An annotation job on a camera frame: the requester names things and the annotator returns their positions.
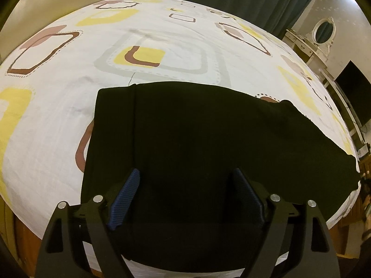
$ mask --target silver screw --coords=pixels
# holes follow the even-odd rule
[[[311,206],[311,207],[315,207],[315,206],[317,206],[317,203],[314,200],[309,200],[308,205]]]
[[[270,199],[271,199],[272,201],[274,201],[274,202],[279,202],[279,201],[281,200],[281,198],[280,198],[279,195],[277,195],[277,194],[272,194],[272,195],[270,196]]]
[[[66,202],[60,202],[59,204],[58,204],[58,208],[59,209],[63,209],[64,207],[66,207],[67,206],[67,203]]]
[[[96,202],[96,203],[100,203],[101,201],[103,201],[103,196],[96,195],[96,196],[94,196],[93,201]]]

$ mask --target bed sheet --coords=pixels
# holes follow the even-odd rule
[[[53,22],[0,66],[0,193],[38,237],[58,202],[80,203],[98,90],[155,81],[290,100],[356,156],[326,89],[271,34],[183,0],[104,0]],[[329,227],[350,211],[358,193],[349,194]]]

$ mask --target yellow printed shape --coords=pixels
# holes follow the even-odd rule
[[[99,13],[95,13],[87,18],[81,20],[76,24],[76,26],[87,26],[87,25],[97,25],[97,24],[111,24],[117,23],[122,20],[125,20],[132,15],[136,14],[139,10],[137,9],[109,9],[103,10]]]
[[[3,117],[0,119],[0,193],[8,205],[10,200],[6,192],[2,172],[5,150],[14,129],[30,103],[31,96],[32,92],[28,89],[7,88],[0,92],[0,99],[9,103]]]
[[[165,51],[154,48],[130,46],[122,50],[114,59],[115,64],[128,66],[158,67]]]
[[[179,13],[183,13],[184,11],[181,10],[181,9],[177,9],[177,8],[167,8],[167,10],[170,10],[170,11],[177,11]]]
[[[311,92],[305,86],[305,84],[297,78],[294,74],[290,73],[289,71],[285,70],[281,66],[278,66],[278,69],[281,71],[283,77],[292,87],[296,95],[299,97],[300,101],[303,102],[308,108],[314,111],[317,115],[321,115],[320,111],[314,104],[313,97],[311,96]]]
[[[242,23],[238,23],[247,33],[249,33],[250,35],[252,35],[253,37],[255,38],[259,38],[261,40],[264,40],[264,36],[262,36],[261,34],[257,33],[256,31],[254,31],[253,29],[251,29],[250,27],[242,24]]]
[[[341,127],[341,130],[343,131],[343,133],[341,134],[341,138],[343,140],[343,144],[344,144],[344,148],[345,148],[345,152],[348,154],[348,155],[353,155],[353,150],[352,150],[352,145],[347,137],[347,132],[344,128],[344,126],[341,124],[341,122],[339,121],[339,119],[335,116],[334,113],[331,113],[332,116],[333,116],[333,119],[340,125]]]
[[[160,3],[161,0],[133,0],[135,2],[144,2],[144,3]]]

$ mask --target black tv screen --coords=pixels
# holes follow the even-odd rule
[[[371,119],[371,83],[350,61],[336,79],[362,125]]]

